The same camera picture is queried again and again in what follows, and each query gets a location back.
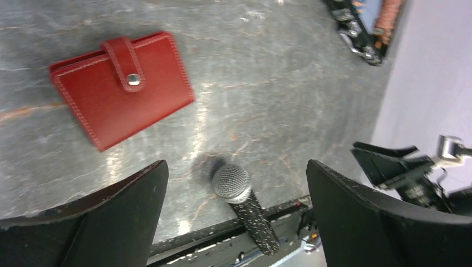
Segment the red leather card holder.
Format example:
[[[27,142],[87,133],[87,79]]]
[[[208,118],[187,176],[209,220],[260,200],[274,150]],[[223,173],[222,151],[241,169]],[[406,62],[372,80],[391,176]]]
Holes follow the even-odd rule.
[[[50,79],[99,151],[195,100],[173,35],[102,42],[98,51],[49,67]]]

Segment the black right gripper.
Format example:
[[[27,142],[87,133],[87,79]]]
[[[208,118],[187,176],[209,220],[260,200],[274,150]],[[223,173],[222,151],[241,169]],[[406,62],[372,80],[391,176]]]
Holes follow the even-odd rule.
[[[395,190],[401,200],[450,214],[471,215],[471,186],[447,193],[440,183],[448,167],[461,165],[456,160],[420,156],[404,159],[419,149],[409,146],[387,149],[363,142],[353,143],[354,158],[374,186]]]

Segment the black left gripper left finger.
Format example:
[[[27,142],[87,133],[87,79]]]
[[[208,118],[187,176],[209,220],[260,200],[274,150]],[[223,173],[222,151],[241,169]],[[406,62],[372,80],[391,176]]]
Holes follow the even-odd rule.
[[[75,201],[1,220],[1,265],[145,266],[168,178],[159,160]]]

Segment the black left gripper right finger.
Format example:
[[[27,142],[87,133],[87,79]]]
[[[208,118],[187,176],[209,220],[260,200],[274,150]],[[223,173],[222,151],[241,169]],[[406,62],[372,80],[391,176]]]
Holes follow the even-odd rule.
[[[471,218],[409,204],[310,160],[328,266],[470,266]]]

